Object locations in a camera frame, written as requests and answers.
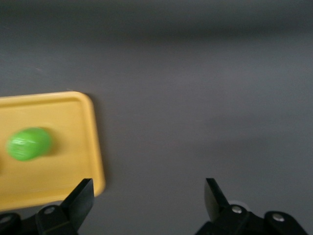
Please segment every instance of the green lime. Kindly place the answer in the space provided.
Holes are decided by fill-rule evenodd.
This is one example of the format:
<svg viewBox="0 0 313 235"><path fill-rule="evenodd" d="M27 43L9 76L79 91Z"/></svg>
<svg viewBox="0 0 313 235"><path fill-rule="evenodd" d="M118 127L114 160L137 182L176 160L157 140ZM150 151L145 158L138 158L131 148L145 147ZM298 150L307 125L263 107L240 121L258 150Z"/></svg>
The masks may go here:
<svg viewBox="0 0 313 235"><path fill-rule="evenodd" d="M13 134L7 143L7 152L19 161L26 161L47 153L51 146L50 134L42 128L32 127Z"/></svg>

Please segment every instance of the silver bolt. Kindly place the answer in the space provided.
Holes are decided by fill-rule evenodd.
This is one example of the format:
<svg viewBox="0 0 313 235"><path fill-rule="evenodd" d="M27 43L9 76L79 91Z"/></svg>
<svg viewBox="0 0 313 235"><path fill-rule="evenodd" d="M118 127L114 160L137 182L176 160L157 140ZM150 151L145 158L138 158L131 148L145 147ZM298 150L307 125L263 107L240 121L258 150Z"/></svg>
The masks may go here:
<svg viewBox="0 0 313 235"><path fill-rule="evenodd" d="M283 216L281 214L275 213L272 215L273 219L278 221L278 222L284 222L285 219L283 218Z"/></svg>
<svg viewBox="0 0 313 235"><path fill-rule="evenodd" d="M8 215L6 217L3 217L2 219L0 219L0 224L4 224L6 222L9 222L12 219L12 215Z"/></svg>
<svg viewBox="0 0 313 235"><path fill-rule="evenodd" d="M231 210L237 214L241 214L243 212L243 210L238 206L233 206Z"/></svg>
<svg viewBox="0 0 313 235"><path fill-rule="evenodd" d="M55 208L54 207L49 207L47 209L45 209L44 214L51 214L52 212L54 212Z"/></svg>

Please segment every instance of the gray table surface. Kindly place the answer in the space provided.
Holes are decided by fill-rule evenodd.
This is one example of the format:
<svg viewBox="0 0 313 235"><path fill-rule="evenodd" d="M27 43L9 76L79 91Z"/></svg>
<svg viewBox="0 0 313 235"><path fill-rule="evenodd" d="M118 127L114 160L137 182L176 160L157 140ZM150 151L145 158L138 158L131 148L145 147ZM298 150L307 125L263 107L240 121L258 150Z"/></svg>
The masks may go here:
<svg viewBox="0 0 313 235"><path fill-rule="evenodd" d="M6 1L0 13L0 96L94 102L107 188L80 234L194 234L206 177L313 234L310 1Z"/></svg>

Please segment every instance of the yellow tray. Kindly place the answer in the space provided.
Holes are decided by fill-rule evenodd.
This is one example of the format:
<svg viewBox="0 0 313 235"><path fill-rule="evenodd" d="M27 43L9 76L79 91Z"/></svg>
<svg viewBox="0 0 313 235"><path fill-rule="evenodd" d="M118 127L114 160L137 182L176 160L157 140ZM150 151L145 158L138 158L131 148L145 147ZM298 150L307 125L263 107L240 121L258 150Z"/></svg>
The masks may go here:
<svg viewBox="0 0 313 235"><path fill-rule="evenodd" d="M49 154L19 162L6 152L9 137L41 127L53 138ZM0 211L42 205L65 197L83 178L94 193L105 187L93 105L79 92L0 98Z"/></svg>

